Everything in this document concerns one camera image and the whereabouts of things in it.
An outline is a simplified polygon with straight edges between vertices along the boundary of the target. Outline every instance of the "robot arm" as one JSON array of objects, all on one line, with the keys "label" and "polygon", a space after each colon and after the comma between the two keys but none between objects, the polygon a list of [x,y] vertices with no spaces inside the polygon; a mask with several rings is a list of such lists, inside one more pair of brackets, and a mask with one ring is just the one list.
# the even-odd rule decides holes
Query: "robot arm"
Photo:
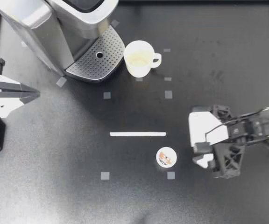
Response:
[{"label": "robot arm", "polygon": [[269,107],[233,117],[229,107],[195,107],[189,117],[193,161],[215,177],[240,175],[246,147],[263,143],[269,148]]},{"label": "robot arm", "polygon": [[0,118],[6,118],[11,111],[39,96],[36,89],[0,75]]}]

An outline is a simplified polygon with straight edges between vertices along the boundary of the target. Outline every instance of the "white tape strip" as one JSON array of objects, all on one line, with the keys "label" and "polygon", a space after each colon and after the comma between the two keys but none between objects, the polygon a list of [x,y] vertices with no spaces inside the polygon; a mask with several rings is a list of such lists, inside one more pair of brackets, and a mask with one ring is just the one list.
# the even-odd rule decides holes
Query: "white tape strip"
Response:
[{"label": "white tape strip", "polygon": [[113,28],[115,28],[116,26],[119,25],[119,22],[116,21],[116,20],[113,20],[113,21],[111,22],[111,25],[112,25]]},{"label": "white tape strip", "polygon": [[110,132],[110,136],[166,136],[166,132]]},{"label": "white tape strip", "polygon": [[57,85],[60,86],[61,88],[63,87],[63,85],[67,82],[67,79],[64,77],[61,77],[58,81],[57,81]]}]

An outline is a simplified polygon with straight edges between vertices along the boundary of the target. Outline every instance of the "cable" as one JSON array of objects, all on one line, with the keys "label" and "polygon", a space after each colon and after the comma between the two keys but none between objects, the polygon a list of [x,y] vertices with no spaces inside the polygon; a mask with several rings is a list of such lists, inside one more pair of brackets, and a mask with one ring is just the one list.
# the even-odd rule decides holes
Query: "cable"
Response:
[{"label": "cable", "polygon": [[245,117],[254,116],[254,115],[259,114],[261,111],[266,110],[266,109],[269,109],[269,107],[268,107],[268,108],[265,108],[265,109],[260,109],[260,110],[258,110],[258,111],[256,111],[256,112],[245,113],[245,114],[239,116],[239,117],[236,118],[236,119],[232,119],[232,120],[226,121],[226,122],[224,122],[224,123],[222,123],[222,124],[220,124],[220,125],[214,127],[213,129],[211,129],[210,131],[208,131],[208,132],[205,133],[205,141],[207,141],[207,135],[208,135],[210,132],[214,131],[215,129],[217,129],[217,128],[223,126],[223,125],[227,125],[227,124],[231,124],[231,123],[236,122],[236,121],[240,121],[240,120],[242,120],[242,119],[245,119]]}]

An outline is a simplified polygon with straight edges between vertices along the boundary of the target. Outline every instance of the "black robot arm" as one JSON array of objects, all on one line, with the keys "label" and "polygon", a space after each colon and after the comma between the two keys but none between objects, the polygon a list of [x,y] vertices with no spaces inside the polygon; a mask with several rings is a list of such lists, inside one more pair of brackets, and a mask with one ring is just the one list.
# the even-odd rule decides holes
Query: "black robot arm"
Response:
[{"label": "black robot arm", "polygon": [[[229,107],[214,105],[208,110],[222,123],[205,133],[205,142],[197,142],[194,146],[196,157],[193,161],[207,160],[208,168],[215,177],[232,178],[240,175],[241,161],[248,146],[262,143],[269,149],[269,107],[254,113],[233,117]],[[207,135],[219,126],[227,126],[229,138],[210,144]]]}]

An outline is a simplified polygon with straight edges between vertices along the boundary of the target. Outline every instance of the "liquid in mug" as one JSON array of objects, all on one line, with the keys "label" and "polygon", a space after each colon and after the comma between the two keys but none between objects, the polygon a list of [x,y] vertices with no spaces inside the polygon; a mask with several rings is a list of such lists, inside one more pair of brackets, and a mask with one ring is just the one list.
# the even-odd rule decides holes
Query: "liquid in mug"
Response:
[{"label": "liquid in mug", "polygon": [[152,52],[147,50],[138,51],[126,57],[127,61],[135,67],[143,67],[148,65],[152,61],[152,58]]}]

